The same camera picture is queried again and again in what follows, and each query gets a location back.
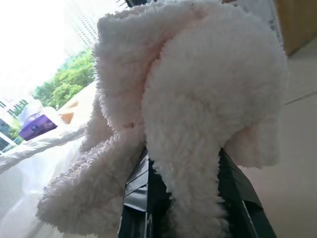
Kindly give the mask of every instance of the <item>floor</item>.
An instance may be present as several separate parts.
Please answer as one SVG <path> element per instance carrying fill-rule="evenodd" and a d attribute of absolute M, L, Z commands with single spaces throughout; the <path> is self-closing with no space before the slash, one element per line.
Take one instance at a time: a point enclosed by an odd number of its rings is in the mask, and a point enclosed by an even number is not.
<path fill-rule="evenodd" d="M 281 119 L 281 161 L 243 169 L 278 238 L 317 237 L 317 39 L 289 59 Z"/>

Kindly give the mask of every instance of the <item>white fluffy hoodie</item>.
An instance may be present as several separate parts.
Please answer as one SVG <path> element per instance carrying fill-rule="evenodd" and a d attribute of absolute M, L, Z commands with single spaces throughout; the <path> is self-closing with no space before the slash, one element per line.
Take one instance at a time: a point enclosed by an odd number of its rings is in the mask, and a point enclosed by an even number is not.
<path fill-rule="evenodd" d="M 274 165 L 288 71 L 275 34 L 210 0 L 107 15 L 95 48 L 98 93 L 77 161 L 45 188 L 38 217 L 62 232 L 114 238 L 125 182 L 145 144 L 174 200 L 178 238 L 223 238 L 218 152 Z"/>

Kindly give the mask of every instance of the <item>purple box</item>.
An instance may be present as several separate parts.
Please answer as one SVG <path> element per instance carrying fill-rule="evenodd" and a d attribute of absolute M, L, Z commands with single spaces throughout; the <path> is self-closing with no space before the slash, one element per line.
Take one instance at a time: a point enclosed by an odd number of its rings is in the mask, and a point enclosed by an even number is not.
<path fill-rule="evenodd" d="M 19 135 L 25 140 L 30 140 L 55 129 L 56 127 L 57 125 L 52 122 L 45 114 L 36 113 L 24 121 Z"/>

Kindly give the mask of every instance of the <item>fluffy fabric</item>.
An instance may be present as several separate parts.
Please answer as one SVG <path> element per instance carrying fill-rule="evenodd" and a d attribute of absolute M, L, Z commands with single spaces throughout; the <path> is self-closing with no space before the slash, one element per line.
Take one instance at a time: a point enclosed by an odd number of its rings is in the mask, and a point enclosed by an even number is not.
<path fill-rule="evenodd" d="M 98 93 L 77 162 L 38 216 L 60 231 L 115 237 L 124 184 L 145 145 L 172 193 L 177 237 L 223 238 L 218 152 L 246 167 L 278 159 L 286 57 L 269 27 L 209 0 L 167 1 L 98 23 Z"/>

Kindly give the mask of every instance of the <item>sky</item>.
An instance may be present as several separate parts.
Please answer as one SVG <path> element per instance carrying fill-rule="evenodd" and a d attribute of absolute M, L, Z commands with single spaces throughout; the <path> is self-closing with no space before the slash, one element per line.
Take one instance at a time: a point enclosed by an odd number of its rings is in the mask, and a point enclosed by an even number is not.
<path fill-rule="evenodd" d="M 31 94 L 35 86 L 50 80 L 67 58 L 63 42 L 64 1 L 1 1 L 0 97 Z M 104 14 L 116 10 L 115 0 L 96 0 L 94 5 Z"/>

